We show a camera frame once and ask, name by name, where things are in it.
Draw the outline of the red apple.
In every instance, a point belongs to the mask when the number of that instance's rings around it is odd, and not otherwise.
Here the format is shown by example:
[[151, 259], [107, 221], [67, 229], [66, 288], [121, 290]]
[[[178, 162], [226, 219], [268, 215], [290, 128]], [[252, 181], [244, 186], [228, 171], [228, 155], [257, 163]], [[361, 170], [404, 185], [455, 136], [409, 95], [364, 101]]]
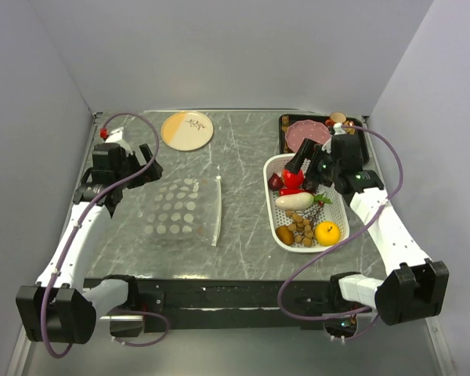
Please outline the red apple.
[[299, 189], [305, 180], [305, 176], [302, 170], [299, 170], [297, 173], [293, 173], [287, 169], [283, 169], [281, 172], [281, 179], [286, 188]]

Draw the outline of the white radish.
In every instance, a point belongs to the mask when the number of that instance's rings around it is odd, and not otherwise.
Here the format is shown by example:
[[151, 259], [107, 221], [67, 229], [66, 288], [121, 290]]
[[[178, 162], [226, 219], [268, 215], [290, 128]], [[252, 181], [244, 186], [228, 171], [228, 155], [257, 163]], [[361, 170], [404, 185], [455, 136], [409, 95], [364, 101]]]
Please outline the white radish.
[[304, 211], [314, 203], [314, 196], [308, 192], [288, 194], [275, 200], [277, 208], [289, 211]]

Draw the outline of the red chili pepper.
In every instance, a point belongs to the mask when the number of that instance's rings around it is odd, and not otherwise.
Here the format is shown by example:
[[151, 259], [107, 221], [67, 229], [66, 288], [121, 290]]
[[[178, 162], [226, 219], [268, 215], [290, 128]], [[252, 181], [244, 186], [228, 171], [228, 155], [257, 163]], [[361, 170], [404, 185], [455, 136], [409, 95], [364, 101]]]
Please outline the red chili pepper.
[[291, 188], [283, 188], [279, 190], [279, 196], [287, 196], [287, 195], [293, 195], [293, 194], [299, 194], [299, 193], [307, 193], [307, 190], [303, 189], [291, 189]]

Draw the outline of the clear dotted zip bag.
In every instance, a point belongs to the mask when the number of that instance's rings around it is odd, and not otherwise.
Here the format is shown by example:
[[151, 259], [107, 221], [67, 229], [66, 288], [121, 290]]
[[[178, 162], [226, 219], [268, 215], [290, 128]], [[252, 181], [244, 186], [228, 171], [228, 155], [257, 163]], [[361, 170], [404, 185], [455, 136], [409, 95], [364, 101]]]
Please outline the clear dotted zip bag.
[[218, 243], [222, 227], [222, 177], [187, 177], [161, 184], [143, 211], [144, 234], [157, 240]]

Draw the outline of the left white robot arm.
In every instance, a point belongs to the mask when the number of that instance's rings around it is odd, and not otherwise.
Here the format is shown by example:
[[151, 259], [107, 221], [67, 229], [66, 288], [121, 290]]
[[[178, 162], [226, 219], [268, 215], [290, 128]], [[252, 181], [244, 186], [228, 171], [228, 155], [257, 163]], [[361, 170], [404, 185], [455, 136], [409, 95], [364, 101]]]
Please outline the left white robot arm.
[[67, 228], [48, 266], [32, 286], [22, 286], [16, 305], [32, 342], [85, 344], [96, 321], [113, 310], [128, 315], [143, 307], [135, 277], [109, 275], [84, 291], [89, 261], [108, 234], [126, 189], [158, 181], [163, 172], [147, 144], [139, 147], [145, 164], [119, 143], [100, 143], [92, 166], [74, 191]]

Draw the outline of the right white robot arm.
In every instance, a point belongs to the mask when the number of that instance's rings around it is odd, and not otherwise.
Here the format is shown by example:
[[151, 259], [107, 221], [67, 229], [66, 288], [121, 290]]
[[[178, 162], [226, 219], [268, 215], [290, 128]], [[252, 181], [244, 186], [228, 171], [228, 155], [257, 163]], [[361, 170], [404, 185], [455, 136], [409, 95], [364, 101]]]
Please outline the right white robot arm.
[[333, 187], [342, 195], [363, 223], [350, 239], [369, 233], [387, 274], [384, 280], [358, 272], [332, 276], [326, 303], [334, 316], [373, 309], [385, 324], [395, 325], [439, 315], [449, 270], [444, 262], [431, 260], [409, 234], [391, 205], [393, 195], [377, 172], [363, 166], [359, 140], [342, 134], [320, 146], [305, 139], [286, 166], [296, 172], [305, 160], [310, 161], [306, 181]]

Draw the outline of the pink dotted plate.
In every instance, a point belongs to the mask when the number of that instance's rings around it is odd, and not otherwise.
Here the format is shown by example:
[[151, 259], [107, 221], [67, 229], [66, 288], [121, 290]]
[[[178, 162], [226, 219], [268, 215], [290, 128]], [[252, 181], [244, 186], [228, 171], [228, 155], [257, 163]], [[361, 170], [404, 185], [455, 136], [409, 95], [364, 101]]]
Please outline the pink dotted plate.
[[297, 121], [287, 128], [285, 141], [292, 152], [297, 152], [305, 139], [324, 145], [331, 138], [329, 128], [318, 121]]

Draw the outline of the black serving tray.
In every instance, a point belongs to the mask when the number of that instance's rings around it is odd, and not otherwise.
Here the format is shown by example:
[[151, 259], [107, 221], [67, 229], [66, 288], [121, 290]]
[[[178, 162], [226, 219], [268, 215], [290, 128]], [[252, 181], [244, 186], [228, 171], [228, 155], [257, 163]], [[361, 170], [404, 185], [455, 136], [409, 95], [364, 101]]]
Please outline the black serving tray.
[[[294, 124], [297, 121], [304, 121], [307, 119], [312, 120], [312, 121], [318, 121], [318, 122], [325, 124], [325, 121], [329, 118], [329, 115], [319, 115], [319, 114], [283, 114], [283, 115], [287, 115], [289, 117], [289, 126]], [[282, 122], [283, 115], [281, 115], [278, 119], [280, 153], [281, 154], [294, 153], [289, 148], [288, 148], [289, 149], [288, 153], [283, 152], [283, 143], [285, 139], [285, 136], [283, 132], [281, 131], [281, 122]], [[370, 160], [370, 155], [367, 149], [366, 136], [363, 134], [363, 131], [358, 131], [358, 130], [356, 130], [356, 133], [354, 134], [354, 136], [360, 141], [360, 150], [361, 150], [361, 155], [363, 158], [363, 163], [366, 164]]]

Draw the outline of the gold fork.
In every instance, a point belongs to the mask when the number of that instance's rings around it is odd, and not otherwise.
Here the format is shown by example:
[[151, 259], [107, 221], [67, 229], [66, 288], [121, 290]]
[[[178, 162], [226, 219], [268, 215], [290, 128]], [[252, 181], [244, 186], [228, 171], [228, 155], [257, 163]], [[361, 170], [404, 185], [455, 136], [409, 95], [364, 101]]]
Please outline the gold fork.
[[[287, 133], [288, 126], [289, 126], [289, 117], [287, 115], [283, 115], [282, 116], [282, 122], [281, 122], [281, 131], [283, 132], [284, 136]], [[287, 146], [287, 141], [285, 139], [284, 139], [284, 143], [283, 143], [283, 152], [284, 153], [289, 152], [289, 149], [288, 149], [288, 146]]]

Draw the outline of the gold spoon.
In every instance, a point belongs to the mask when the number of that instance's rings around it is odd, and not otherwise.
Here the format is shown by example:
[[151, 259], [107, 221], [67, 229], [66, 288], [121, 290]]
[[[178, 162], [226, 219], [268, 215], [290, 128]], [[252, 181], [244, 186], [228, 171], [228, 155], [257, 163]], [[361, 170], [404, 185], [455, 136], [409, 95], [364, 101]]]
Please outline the gold spoon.
[[346, 133], [350, 135], [354, 135], [356, 133], [356, 129], [354, 128], [355, 124], [353, 121], [346, 121], [343, 123], [343, 129]]

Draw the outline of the white perforated basket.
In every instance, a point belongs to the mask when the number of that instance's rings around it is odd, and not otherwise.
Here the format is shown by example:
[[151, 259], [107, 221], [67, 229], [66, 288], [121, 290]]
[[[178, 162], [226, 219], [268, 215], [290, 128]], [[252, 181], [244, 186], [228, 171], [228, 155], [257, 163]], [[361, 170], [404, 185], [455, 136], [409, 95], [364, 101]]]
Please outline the white perforated basket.
[[[294, 154], [280, 154], [271, 157], [264, 164], [263, 177], [268, 180], [273, 173], [280, 175], [281, 170], [287, 164]], [[291, 218], [287, 217], [284, 210], [277, 208], [276, 199], [278, 192], [273, 192], [268, 186], [265, 187], [266, 192], [266, 205], [269, 213], [270, 229], [272, 231], [273, 239], [285, 251], [294, 252], [299, 254], [313, 254], [326, 251], [329, 246], [322, 246], [313, 240], [311, 247], [306, 247], [302, 244], [286, 245], [277, 236], [276, 229], [279, 226], [290, 225]], [[345, 202], [342, 196], [335, 191], [333, 187], [319, 186], [318, 194], [323, 193], [326, 199], [331, 201], [330, 204], [325, 204], [324, 207], [318, 212], [316, 220], [318, 223], [323, 221], [330, 221], [335, 223], [340, 231], [340, 241], [349, 237], [349, 221], [345, 211]]]

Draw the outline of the brown longan bunch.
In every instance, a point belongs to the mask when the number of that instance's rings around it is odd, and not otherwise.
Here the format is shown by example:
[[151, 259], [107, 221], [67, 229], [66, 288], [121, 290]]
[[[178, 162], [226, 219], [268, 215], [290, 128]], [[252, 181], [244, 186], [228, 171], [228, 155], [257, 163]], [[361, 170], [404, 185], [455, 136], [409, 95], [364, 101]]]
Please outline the brown longan bunch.
[[295, 244], [311, 248], [316, 243], [314, 229], [319, 222], [324, 205], [323, 201], [318, 201], [311, 207], [309, 214], [289, 210], [285, 212], [285, 215], [291, 219], [291, 224], [287, 228], [295, 234]]

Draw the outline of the brown kiwi fruit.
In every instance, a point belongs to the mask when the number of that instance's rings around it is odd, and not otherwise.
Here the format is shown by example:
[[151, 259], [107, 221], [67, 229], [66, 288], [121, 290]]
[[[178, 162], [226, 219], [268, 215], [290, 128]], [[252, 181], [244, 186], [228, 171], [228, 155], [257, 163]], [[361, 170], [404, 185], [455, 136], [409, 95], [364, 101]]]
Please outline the brown kiwi fruit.
[[279, 241], [283, 244], [291, 246], [295, 242], [295, 235], [294, 232], [288, 229], [287, 226], [279, 226], [275, 230], [275, 234]]

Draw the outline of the orange cream round plate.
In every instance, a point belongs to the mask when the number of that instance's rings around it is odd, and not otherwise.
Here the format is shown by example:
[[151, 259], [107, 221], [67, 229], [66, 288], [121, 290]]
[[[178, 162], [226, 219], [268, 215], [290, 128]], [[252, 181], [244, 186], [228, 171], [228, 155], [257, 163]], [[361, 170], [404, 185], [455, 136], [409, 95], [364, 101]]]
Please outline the orange cream round plate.
[[182, 111], [168, 117], [161, 126], [161, 138], [178, 151], [193, 151], [207, 145], [214, 134], [208, 116], [195, 111]]

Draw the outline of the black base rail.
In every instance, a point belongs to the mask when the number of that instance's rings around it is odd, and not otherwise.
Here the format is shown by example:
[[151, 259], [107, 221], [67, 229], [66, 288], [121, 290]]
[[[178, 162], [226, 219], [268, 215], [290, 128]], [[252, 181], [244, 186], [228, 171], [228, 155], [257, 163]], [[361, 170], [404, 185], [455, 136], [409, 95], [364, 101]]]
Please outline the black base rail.
[[[165, 316], [172, 330], [299, 327], [322, 330], [323, 321], [295, 320], [277, 305], [281, 280], [156, 280], [138, 279], [141, 303], [128, 311], [146, 310]], [[330, 316], [358, 309], [361, 304], [339, 298], [325, 280], [294, 281], [285, 289], [287, 310], [303, 316]], [[106, 320], [115, 337], [135, 338], [160, 333], [165, 324], [138, 313], [112, 313]]]

